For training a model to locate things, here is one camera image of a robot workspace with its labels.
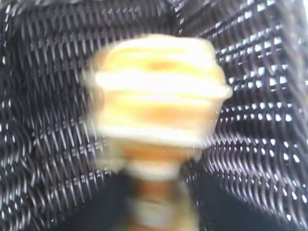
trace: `black wicker basket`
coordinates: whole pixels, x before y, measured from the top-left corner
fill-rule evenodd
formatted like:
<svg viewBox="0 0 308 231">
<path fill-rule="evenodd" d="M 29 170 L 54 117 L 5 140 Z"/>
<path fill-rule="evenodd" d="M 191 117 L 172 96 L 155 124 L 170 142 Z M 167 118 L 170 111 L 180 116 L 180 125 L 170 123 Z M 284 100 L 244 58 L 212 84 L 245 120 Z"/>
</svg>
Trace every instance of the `black wicker basket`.
<svg viewBox="0 0 308 231">
<path fill-rule="evenodd" d="M 234 95 L 182 168 L 202 230 L 308 230 L 305 0 L 9 0 L 0 5 L 0 230 L 106 230 L 127 185 L 93 160 L 87 60 L 144 33 L 202 37 Z"/>
</svg>

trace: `wicker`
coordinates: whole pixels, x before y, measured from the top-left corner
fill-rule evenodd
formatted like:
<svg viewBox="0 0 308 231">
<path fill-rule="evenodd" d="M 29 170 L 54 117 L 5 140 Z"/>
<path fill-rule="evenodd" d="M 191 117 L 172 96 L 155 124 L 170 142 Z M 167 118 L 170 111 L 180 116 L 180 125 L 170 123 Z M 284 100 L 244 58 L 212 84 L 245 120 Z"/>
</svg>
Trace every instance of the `wicker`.
<svg viewBox="0 0 308 231">
<path fill-rule="evenodd" d="M 305 9 L 304 0 L 3 2 L 0 230 L 57 227 L 106 190 L 112 173 L 93 167 L 104 143 L 85 126 L 82 71 L 100 48 L 143 33 L 210 40 L 234 90 L 212 146 L 183 167 L 202 228 L 226 230 L 220 222 L 249 208 L 281 230 L 308 230 Z M 221 201 L 238 203 L 238 215 L 222 215 Z"/>
</svg>

